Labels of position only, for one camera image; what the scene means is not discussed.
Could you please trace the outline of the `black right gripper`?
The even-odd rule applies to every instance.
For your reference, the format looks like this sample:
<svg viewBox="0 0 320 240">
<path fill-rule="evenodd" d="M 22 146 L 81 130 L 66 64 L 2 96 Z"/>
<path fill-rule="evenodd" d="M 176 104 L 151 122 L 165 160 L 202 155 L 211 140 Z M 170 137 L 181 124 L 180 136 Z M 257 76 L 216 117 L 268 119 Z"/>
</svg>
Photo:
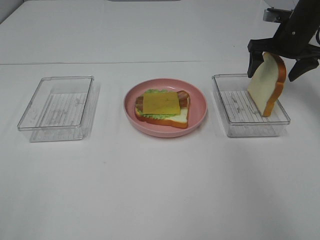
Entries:
<svg viewBox="0 0 320 240">
<path fill-rule="evenodd" d="M 252 78 L 264 62 L 263 52 L 297 60 L 288 74 L 290 82 L 316 69 L 319 66 L 320 48 L 309 42 L 319 26 L 319 21 L 287 21 L 279 26 L 272 38 L 251 39 L 248 44 L 248 77 Z"/>
</svg>

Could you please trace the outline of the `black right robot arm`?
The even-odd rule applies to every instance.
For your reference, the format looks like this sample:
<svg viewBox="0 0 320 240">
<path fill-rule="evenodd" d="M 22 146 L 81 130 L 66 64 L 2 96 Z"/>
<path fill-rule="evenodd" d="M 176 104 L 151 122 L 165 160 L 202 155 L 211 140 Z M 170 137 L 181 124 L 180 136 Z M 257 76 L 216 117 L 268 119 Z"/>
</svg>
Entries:
<svg viewBox="0 0 320 240">
<path fill-rule="evenodd" d="M 280 25 L 272 38 L 249 41 L 248 77 L 251 78 L 264 62 L 264 52 L 296 60 L 288 74 L 291 82 L 319 66 L 320 48 L 310 44 L 320 27 L 318 0 L 300 0 L 293 10 L 267 8 L 263 20 Z"/>
</svg>

